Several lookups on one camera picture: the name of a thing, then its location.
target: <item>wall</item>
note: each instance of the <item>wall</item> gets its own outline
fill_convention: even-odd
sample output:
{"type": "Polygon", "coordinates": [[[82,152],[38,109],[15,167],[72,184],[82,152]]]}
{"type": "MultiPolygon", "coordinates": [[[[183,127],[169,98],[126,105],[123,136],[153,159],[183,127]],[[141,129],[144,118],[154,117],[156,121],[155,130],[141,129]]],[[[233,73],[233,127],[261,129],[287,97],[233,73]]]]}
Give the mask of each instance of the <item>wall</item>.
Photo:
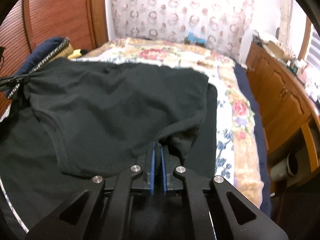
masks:
{"type": "Polygon", "coordinates": [[[307,16],[300,5],[293,0],[292,18],[290,22],[289,48],[298,56],[301,50],[307,16]]]}
{"type": "Polygon", "coordinates": [[[254,29],[276,35],[276,30],[280,26],[280,0],[254,0],[255,13],[249,30],[242,38],[239,61],[245,63],[247,58],[254,29]]]}

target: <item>wooden wardrobe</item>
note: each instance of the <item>wooden wardrobe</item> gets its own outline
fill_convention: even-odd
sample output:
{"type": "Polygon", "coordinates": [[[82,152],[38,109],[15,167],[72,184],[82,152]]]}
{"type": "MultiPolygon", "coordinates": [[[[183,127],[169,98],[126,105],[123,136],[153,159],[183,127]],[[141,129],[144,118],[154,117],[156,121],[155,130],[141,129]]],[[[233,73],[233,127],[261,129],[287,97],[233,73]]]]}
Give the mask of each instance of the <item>wooden wardrobe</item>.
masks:
{"type": "MultiPolygon", "coordinates": [[[[6,48],[0,77],[14,74],[38,44],[54,36],[69,37],[74,49],[100,47],[108,41],[105,0],[19,0],[0,26],[0,46],[6,48]]],[[[1,92],[0,116],[9,104],[1,92]]]]}

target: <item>white curtain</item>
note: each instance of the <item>white curtain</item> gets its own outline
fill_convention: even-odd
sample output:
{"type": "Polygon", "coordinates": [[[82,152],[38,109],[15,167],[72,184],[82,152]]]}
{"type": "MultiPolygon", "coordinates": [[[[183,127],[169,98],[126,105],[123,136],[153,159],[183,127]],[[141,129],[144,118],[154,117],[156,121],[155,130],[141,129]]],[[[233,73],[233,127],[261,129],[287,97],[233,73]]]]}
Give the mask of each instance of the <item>white curtain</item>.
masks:
{"type": "Polygon", "coordinates": [[[182,42],[189,32],[238,59],[254,0],[111,0],[117,37],[182,42]]]}

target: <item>cardboard box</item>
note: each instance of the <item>cardboard box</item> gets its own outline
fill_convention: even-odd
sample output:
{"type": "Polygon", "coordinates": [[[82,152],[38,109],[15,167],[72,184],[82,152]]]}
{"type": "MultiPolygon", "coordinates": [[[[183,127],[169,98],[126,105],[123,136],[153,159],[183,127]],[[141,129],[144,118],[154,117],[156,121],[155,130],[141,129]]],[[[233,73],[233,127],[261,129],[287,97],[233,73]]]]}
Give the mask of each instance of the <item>cardboard box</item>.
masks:
{"type": "Polygon", "coordinates": [[[286,55],[284,51],[279,48],[273,41],[269,41],[268,43],[268,49],[279,59],[283,60],[285,63],[288,62],[288,60],[291,60],[289,55],[286,55]]]}

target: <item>wooden furniture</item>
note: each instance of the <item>wooden furniture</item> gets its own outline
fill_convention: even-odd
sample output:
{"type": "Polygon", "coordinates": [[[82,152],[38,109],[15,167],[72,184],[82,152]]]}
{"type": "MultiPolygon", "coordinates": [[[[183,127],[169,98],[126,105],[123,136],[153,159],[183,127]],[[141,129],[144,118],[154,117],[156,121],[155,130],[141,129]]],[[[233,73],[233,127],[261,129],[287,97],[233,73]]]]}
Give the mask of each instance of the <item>wooden furniture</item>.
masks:
{"type": "Polygon", "coordinates": [[[298,60],[304,59],[307,53],[309,39],[310,39],[310,33],[311,33],[311,21],[309,17],[306,17],[306,28],[304,31],[303,41],[301,45],[301,50],[298,56],[298,60]]]}
{"type": "Polygon", "coordinates": [[[306,147],[310,167],[300,167],[304,173],[298,184],[305,183],[320,171],[320,156],[316,150],[317,137],[320,138],[318,110],[299,80],[254,42],[246,64],[249,84],[260,106],[265,129],[268,166],[272,167],[290,152],[306,147]]]}
{"type": "MultiPolygon", "coordinates": [[[[4,66],[0,77],[16,72],[47,38],[69,37],[74,49],[92,50],[108,41],[105,0],[19,0],[0,26],[4,66]]],[[[10,101],[0,93],[0,116],[10,101]]]]}

